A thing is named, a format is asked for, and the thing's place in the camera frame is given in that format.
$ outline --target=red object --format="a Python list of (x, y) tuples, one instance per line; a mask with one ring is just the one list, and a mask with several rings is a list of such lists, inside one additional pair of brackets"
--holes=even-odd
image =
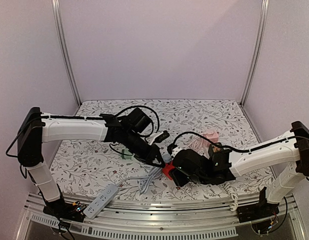
[(167, 176), (168, 179), (173, 180), (173, 178), (169, 175), (169, 172), (174, 169), (175, 167), (173, 166), (173, 162), (171, 161), (170, 163), (166, 163), (165, 167), (162, 169), (162, 172), (164, 175)]

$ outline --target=vertical metal post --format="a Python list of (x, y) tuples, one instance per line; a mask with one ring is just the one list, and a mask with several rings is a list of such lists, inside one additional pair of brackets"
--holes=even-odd
[(251, 84), (252, 84), (252, 81), (253, 81), (253, 78), (254, 78), (254, 75), (255, 75), (255, 71), (256, 71), (256, 68), (257, 68), (258, 58), (259, 58), (259, 55), (260, 55), (261, 45), (262, 45), (265, 27), (266, 27), (266, 22), (267, 22), (268, 7), (269, 7), (269, 0), (262, 0), (259, 28), (258, 28), (258, 34), (257, 34), (255, 46), (254, 46), (253, 57), (252, 57), (248, 77), (247, 77), (247, 80), (245, 82), (243, 94), (241, 96), (241, 100), (240, 100), (240, 103), (239, 103), (239, 105), (242, 106), (242, 107), (244, 107), (246, 102), (247, 102), (249, 91), (250, 91), (250, 88), (251, 88)]
[(63, 23), (62, 23), (62, 19), (61, 19), (59, 0), (52, 0), (52, 10), (53, 10), (53, 15), (54, 15), (56, 31), (57, 31), (58, 39), (59, 39), (59, 43), (60, 43), (61, 53), (62, 53), (66, 73), (68, 75), (72, 94), (73, 94), (75, 103), (78, 106), (81, 106), (82, 101), (80, 99), (79, 91), (78, 91), (78, 88), (77, 88), (74, 72), (73, 72), (73, 69), (71, 67), (69, 53), (68, 53), (68, 49), (67, 49), (66, 38), (65, 38)]

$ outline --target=white wall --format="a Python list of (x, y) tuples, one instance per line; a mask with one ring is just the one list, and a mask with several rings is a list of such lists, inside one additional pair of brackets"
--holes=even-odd
[[(0, 1), (0, 240), (14, 237), (22, 207), (32, 188), (16, 159), (5, 151), (33, 106), (73, 114), (50, 0)], [(56, 144), (44, 148), (49, 161)]]
[[(246, 110), (262, 140), (294, 121), (309, 128), (309, 0), (270, 1)], [(309, 235), (309, 182), (298, 185), (294, 196)]]
[(63, 0), (82, 100), (241, 97), (260, 0)]

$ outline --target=white power strip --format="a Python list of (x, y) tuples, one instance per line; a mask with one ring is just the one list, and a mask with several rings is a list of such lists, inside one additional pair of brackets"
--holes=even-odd
[(94, 219), (102, 209), (104, 209), (107, 204), (114, 199), (114, 197), (119, 192), (119, 188), (114, 185), (108, 185), (102, 192), (96, 196), (96, 198), (89, 204), (84, 210), (83, 213), (90, 219)]

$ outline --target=floral pattern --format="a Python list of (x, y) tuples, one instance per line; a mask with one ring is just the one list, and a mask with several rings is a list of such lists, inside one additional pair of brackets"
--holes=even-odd
[[(132, 105), (148, 106), (158, 113), (160, 130), (170, 133), (170, 138), (158, 144), (162, 154), (167, 153), (167, 146), (184, 131), (203, 133), (207, 129), (213, 129), (219, 133), (220, 142), (234, 147), (248, 147), (258, 143), (240, 107), (232, 100), (85, 101), (77, 115), (114, 114)], [(144, 111), (155, 121), (152, 112), (147, 109)], [(193, 137), (185, 135), (177, 143), (185, 147)], [(115, 148), (119, 151), (124, 149), (119, 145)], [(142, 164), (133, 158), (122, 159), (109, 148), (109, 143), (95, 140), (64, 140), (50, 167), (63, 192), (88, 197), (95, 197), (110, 183), (117, 184), (127, 177), (145, 176), (151, 168), (152, 166)], [(244, 195), (260, 191), (273, 180), (273, 174), (267, 167), (238, 177), (231, 185), (239, 195)], [(162, 174), (151, 182), (146, 194), (140, 195), (137, 180), (123, 182), (116, 198), (135, 201), (182, 201), (227, 196), (223, 185), (188, 183), (184, 187), (176, 187), (172, 180)]]

